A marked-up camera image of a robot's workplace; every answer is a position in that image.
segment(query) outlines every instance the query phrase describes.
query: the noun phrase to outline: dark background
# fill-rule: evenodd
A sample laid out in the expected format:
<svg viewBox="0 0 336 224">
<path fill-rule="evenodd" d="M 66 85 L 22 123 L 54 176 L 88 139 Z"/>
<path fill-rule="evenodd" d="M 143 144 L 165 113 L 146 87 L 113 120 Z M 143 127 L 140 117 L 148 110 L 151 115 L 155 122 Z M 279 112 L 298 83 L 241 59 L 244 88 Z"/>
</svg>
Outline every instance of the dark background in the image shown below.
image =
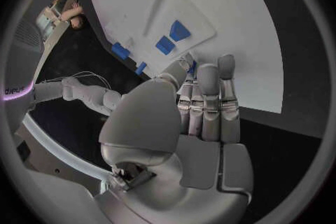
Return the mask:
<svg viewBox="0 0 336 224">
<path fill-rule="evenodd" d="M 1 1 L 2 5 L 4 5 L 7 0 Z M 334 10 L 336 10 L 336 0 L 330 0 L 330 2 Z M 243 223 L 252 223 L 254 220 L 259 219 L 276 206 L 279 200 L 289 194 L 308 168 L 319 145 L 317 138 L 300 134 L 293 136 L 291 132 L 243 120 L 242 134 L 248 134 L 249 132 L 253 132 L 255 135 L 242 135 L 242 142 L 248 146 L 253 160 L 256 173 L 255 188 L 261 191 L 258 192 L 259 197 L 255 193 L 254 201 L 256 202 L 249 207 L 246 217 L 242 221 Z M 331 222 L 335 219 L 332 207 L 335 179 L 336 171 L 334 169 L 319 195 L 295 223 L 308 223 L 314 221 L 314 219 L 320 220 L 321 216 Z M 0 171 L 0 182 L 1 218 L 3 223 L 38 223 L 35 216 L 30 213 L 20 197 L 15 193 L 2 170 Z M 263 188 L 263 184 L 269 184 L 270 187 Z"/>
</svg>

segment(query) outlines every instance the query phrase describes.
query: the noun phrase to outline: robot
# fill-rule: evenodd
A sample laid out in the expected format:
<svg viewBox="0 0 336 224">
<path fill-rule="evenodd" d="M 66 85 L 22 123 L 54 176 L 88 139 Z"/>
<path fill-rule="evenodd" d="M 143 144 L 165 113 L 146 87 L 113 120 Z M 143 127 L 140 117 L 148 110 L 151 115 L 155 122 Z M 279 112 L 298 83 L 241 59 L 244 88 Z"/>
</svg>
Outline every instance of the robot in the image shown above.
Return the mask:
<svg viewBox="0 0 336 224">
<path fill-rule="evenodd" d="M 187 53 L 123 96 L 73 77 L 33 87 L 32 107 L 62 97 L 109 116 L 99 142 L 110 188 L 95 198 L 114 223 L 236 223 L 251 201 L 234 57 L 192 73 L 193 64 Z M 116 209 L 116 199 L 126 207 Z"/>
</svg>

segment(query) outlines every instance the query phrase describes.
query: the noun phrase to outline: wire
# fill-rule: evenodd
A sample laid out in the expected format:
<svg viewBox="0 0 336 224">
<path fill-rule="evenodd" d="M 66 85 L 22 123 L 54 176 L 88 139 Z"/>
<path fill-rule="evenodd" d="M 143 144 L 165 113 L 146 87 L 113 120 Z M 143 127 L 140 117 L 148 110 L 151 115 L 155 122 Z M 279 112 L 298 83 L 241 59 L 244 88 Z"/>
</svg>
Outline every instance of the wire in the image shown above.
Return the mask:
<svg viewBox="0 0 336 224">
<path fill-rule="evenodd" d="M 68 76 L 68 77 L 81 78 L 81 77 L 90 77 L 90 76 L 97 77 L 105 85 L 106 88 L 111 90 L 111 85 L 106 80 L 106 78 L 104 78 L 104 77 L 102 77 L 102 76 L 100 76 L 96 73 L 93 73 L 91 71 L 81 71 L 81 72 L 75 73 L 75 74 L 73 74 L 71 76 Z M 56 77 L 56 78 L 52 78 L 52 79 L 49 79 L 49 80 L 44 80 L 41 83 L 57 82 L 57 81 L 61 81 L 64 78 L 67 78 L 67 77 Z"/>
</svg>

